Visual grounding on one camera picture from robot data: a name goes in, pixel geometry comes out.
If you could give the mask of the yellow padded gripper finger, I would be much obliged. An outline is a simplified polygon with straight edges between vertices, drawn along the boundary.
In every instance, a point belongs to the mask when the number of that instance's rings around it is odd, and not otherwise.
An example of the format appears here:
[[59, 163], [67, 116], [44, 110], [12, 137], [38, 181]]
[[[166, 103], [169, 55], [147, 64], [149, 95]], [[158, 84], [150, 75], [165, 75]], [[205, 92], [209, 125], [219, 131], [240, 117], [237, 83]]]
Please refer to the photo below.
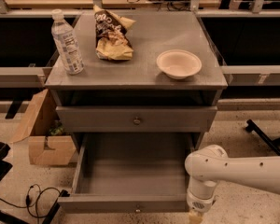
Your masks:
[[203, 214], [194, 209], [189, 211], [189, 224], [201, 224], [203, 222]]

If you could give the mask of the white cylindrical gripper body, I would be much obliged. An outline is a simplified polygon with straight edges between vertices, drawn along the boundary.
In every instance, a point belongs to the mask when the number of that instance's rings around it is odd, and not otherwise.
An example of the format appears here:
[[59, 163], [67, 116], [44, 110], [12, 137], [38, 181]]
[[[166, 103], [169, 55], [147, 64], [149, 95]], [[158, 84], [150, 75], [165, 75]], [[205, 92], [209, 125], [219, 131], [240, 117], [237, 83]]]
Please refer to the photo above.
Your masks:
[[200, 213], [210, 210], [214, 201], [217, 182], [191, 179], [187, 188], [187, 204]]

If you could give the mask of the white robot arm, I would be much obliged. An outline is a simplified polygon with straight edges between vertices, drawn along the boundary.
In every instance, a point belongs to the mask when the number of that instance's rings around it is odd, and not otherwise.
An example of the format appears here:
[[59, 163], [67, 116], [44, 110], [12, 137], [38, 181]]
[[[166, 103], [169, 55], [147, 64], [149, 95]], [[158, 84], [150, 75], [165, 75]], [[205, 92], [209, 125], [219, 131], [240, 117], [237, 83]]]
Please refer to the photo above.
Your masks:
[[211, 145], [190, 153], [185, 169], [189, 224], [202, 223], [221, 180], [280, 194], [280, 156], [230, 158], [224, 148]]

